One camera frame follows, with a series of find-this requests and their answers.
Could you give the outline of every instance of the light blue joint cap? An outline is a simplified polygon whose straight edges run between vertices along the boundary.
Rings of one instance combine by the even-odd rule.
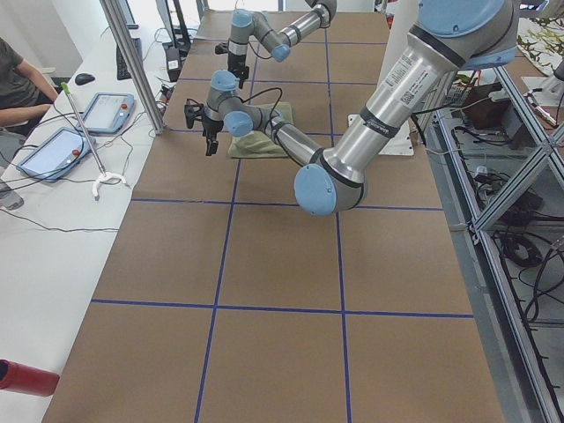
[[[241,111],[230,112],[223,118],[227,130],[234,137],[244,137],[253,130],[253,120]]]
[[[419,0],[419,25],[436,37],[462,37],[492,20],[503,3],[504,0]]]
[[[327,216],[335,211],[337,189],[325,169],[309,164],[300,169],[293,181],[293,191],[302,209],[314,216]]]
[[[246,28],[253,23],[253,14],[244,9],[237,9],[233,12],[231,23],[238,28]]]
[[[280,44],[272,50],[271,54],[272,57],[274,57],[274,60],[280,63],[285,61],[285,59],[290,55],[291,51],[292,50],[290,49],[290,47],[288,47],[286,44]]]
[[[482,69],[494,68],[508,64],[515,58],[517,47],[508,48],[487,56],[478,56],[471,58],[462,68],[463,71],[480,71]]]
[[[237,88],[238,79],[229,70],[216,70],[211,77],[211,88],[221,92],[228,92]]]

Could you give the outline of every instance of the white table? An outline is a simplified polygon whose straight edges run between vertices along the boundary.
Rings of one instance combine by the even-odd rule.
[[[156,94],[161,82],[167,80],[165,55],[159,42],[152,44],[154,29],[142,26],[131,31],[142,39],[144,68],[152,91]],[[129,125],[142,112],[131,79],[115,78],[115,41],[111,32],[100,37],[77,71],[92,73],[96,80],[76,86],[70,91],[79,110],[84,110],[96,93],[133,93],[136,106]],[[71,106],[62,94],[56,101],[62,113]],[[57,115],[51,108],[45,118]],[[64,119],[40,126],[27,140],[37,145],[58,128],[70,125]],[[132,145],[130,163],[124,175],[131,187],[137,183],[153,141],[154,131],[146,117],[141,116],[125,135]],[[96,137],[99,145],[111,137]],[[30,151],[24,150],[14,160],[20,162]],[[108,172],[122,173],[130,147],[116,139],[112,146],[99,149]],[[66,177],[73,180],[93,180],[100,171],[92,154],[86,156]],[[32,180],[13,182],[23,177],[14,166],[2,176],[13,188]],[[25,204],[14,211],[49,227],[119,228],[131,197],[131,188],[122,184],[100,188],[100,201],[92,197],[92,182],[40,182],[19,190]],[[98,282],[115,239],[115,232],[76,232],[64,234],[46,231],[24,220],[0,212],[0,358],[44,368],[60,374],[69,356],[74,339]],[[37,423],[47,410],[50,397],[33,397],[0,390],[0,420],[2,422]]]

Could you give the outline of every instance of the green cloth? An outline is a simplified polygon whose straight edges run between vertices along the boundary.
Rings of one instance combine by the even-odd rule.
[[[261,105],[261,108],[271,108],[273,104]],[[290,103],[280,102],[276,109],[289,122],[293,123],[292,106]],[[282,147],[274,144],[270,138],[262,132],[253,130],[245,137],[233,137],[229,150],[230,157],[236,159],[268,159],[275,157],[287,157]]]

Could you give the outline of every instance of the tablet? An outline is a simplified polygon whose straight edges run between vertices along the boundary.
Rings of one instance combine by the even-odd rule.
[[[134,103],[132,94],[97,93],[82,119],[91,134],[112,135],[127,122]]]
[[[90,145],[85,138],[73,130],[61,128],[16,168],[41,181],[54,182],[67,174],[89,152]]]

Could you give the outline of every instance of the red object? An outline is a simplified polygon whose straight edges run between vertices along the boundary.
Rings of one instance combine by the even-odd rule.
[[[48,397],[53,395],[58,382],[56,373],[0,360],[0,390]]]

